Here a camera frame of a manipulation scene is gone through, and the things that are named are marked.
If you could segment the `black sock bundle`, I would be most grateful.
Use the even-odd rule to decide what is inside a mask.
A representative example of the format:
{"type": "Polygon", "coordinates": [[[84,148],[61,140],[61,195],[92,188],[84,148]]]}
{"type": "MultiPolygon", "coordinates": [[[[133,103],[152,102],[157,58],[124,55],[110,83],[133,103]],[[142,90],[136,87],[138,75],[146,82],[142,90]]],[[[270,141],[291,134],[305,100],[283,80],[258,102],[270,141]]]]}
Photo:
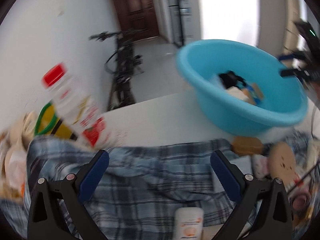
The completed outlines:
{"type": "Polygon", "coordinates": [[[235,74],[233,71],[228,71],[226,73],[219,74],[219,78],[225,87],[225,89],[229,89],[232,87],[236,87],[238,89],[245,88],[247,83],[245,79],[235,74]]]}

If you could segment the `gold blue cigarette box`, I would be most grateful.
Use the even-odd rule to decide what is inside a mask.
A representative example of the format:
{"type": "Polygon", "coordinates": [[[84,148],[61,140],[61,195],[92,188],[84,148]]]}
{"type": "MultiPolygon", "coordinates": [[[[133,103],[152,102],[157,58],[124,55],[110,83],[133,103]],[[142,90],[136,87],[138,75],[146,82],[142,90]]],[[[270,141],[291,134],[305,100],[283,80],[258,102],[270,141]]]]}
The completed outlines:
{"type": "Polygon", "coordinates": [[[249,102],[252,105],[260,105],[264,99],[264,95],[256,83],[247,84],[241,89],[246,96],[249,97],[249,102]]]}

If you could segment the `blue plastic basin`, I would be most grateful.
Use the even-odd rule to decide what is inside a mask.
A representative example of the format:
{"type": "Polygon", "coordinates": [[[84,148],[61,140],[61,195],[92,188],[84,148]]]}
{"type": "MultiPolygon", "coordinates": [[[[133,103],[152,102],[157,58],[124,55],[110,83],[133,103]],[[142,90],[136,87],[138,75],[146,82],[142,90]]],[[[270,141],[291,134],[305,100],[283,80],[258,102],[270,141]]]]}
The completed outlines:
{"type": "Polygon", "coordinates": [[[296,77],[269,53],[235,41],[199,40],[180,49],[177,68],[205,116],[233,135],[254,137],[301,123],[308,98],[296,77]]]}

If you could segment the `pink rolled belt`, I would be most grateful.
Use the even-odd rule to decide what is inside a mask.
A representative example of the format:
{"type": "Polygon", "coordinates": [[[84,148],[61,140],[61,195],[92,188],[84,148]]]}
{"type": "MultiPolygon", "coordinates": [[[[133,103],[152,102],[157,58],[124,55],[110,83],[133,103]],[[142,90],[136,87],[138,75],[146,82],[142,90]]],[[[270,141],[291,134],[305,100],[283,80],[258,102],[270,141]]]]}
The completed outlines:
{"type": "Polygon", "coordinates": [[[294,212],[303,212],[310,204],[311,194],[308,192],[300,192],[290,198],[290,205],[294,212]]]}

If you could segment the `beige refrigerator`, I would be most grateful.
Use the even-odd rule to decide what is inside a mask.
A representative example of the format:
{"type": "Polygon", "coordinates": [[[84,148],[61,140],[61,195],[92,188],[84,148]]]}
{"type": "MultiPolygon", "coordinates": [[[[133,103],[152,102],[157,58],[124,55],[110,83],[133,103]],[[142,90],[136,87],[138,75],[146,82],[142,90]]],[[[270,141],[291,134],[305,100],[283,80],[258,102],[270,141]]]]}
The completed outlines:
{"type": "Polygon", "coordinates": [[[299,49],[305,46],[304,38],[299,34],[295,25],[296,21],[306,20],[306,4],[303,0],[285,0],[286,1],[286,24],[283,42],[283,52],[299,49]]]}

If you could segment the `round tan sanding disc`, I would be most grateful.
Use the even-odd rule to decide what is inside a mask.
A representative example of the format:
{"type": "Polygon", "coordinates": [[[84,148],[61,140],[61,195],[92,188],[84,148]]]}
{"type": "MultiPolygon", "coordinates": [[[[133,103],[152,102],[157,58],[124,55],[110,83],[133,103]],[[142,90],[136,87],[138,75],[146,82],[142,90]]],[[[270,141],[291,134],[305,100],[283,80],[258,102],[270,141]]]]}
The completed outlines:
{"type": "Polygon", "coordinates": [[[286,189],[296,177],[296,160],[291,147],[285,142],[274,144],[268,155],[268,171],[272,179],[282,180],[286,189]]]}

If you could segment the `white orange cream tube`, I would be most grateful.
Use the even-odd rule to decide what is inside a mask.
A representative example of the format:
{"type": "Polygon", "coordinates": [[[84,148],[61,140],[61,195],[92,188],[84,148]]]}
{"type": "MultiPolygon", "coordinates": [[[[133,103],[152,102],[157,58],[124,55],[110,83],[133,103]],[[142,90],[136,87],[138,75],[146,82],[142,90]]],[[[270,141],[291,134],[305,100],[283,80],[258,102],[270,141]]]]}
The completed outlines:
{"type": "Polygon", "coordinates": [[[204,211],[199,207],[176,210],[172,239],[201,239],[204,211]]]}

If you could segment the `plastic bag of buns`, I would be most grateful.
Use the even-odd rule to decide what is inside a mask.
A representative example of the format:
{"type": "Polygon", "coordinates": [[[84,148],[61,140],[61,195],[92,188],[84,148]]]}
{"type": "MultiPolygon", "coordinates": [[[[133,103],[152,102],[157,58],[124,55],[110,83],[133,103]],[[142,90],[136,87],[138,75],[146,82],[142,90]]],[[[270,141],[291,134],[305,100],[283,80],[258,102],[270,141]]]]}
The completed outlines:
{"type": "Polygon", "coordinates": [[[37,115],[25,113],[1,131],[1,199],[21,204],[27,174],[27,150],[34,138],[37,115]]]}

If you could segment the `yellow green carton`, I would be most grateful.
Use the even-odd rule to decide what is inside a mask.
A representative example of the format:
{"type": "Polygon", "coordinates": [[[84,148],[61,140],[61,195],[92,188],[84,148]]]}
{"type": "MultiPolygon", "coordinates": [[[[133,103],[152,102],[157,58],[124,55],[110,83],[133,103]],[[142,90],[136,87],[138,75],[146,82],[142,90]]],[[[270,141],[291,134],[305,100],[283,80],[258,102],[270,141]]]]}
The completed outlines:
{"type": "Polygon", "coordinates": [[[77,141],[77,135],[59,118],[55,108],[48,102],[40,111],[34,130],[34,135],[52,135],[60,139],[77,141]]]}

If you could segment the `blue plaid cloth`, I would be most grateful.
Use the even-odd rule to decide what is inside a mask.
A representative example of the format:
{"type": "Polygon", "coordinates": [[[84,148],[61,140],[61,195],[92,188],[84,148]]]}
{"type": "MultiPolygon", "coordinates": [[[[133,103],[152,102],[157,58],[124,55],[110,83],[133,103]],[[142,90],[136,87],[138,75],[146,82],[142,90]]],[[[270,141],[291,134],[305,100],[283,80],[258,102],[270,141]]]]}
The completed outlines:
{"type": "MultiPolygon", "coordinates": [[[[180,207],[204,211],[204,225],[223,224],[234,209],[213,182],[210,155],[220,150],[237,155],[225,139],[158,147],[110,149],[110,164],[85,207],[109,239],[171,239],[180,207]]],[[[41,177],[60,180],[94,157],[76,142],[36,137],[27,154],[27,185],[22,204],[1,200],[1,211],[13,230],[27,236],[30,195],[41,177]]]]}

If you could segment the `red cap drink bottle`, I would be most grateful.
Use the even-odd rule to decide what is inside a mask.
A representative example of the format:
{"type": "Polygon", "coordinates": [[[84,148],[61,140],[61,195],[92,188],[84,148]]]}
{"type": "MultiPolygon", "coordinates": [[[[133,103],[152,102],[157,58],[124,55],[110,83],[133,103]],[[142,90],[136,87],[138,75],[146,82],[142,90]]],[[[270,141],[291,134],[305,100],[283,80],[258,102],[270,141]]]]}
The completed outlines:
{"type": "Polygon", "coordinates": [[[55,113],[78,138],[96,149],[113,143],[113,131],[102,111],[63,63],[48,70],[42,83],[51,96],[55,113]]]}

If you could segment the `black bicycle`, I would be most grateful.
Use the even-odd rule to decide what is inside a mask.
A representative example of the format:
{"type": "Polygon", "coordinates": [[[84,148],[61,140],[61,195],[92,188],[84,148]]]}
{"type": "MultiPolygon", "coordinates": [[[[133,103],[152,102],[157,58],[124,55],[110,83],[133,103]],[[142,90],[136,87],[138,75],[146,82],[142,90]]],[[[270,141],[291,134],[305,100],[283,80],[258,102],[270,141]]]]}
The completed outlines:
{"type": "Polygon", "coordinates": [[[142,33],[143,29],[129,29],[118,32],[102,32],[89,37],[90,40],[103,42],[108,38],[115,38],[116,50],[104,64],[107,73],[112,75],[112,86],[107,110],[111,111],[136,103],[131,91],[131,79],[135,70],[144,73],[140,65],[142,55],[134,52],[133,37],[142,33]]]}

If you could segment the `brown entrance door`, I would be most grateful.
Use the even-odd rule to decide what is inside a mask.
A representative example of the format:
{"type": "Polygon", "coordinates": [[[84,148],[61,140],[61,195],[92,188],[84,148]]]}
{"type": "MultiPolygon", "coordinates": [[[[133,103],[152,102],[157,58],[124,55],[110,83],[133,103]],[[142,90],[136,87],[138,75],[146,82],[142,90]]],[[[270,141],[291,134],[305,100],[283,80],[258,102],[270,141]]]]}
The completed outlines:
{"type": "Polygon", "coordinates": [[[113,0],[122,31],[140,30],[135,41],[158,37],[159,28],[153,0],[113,0]]]}

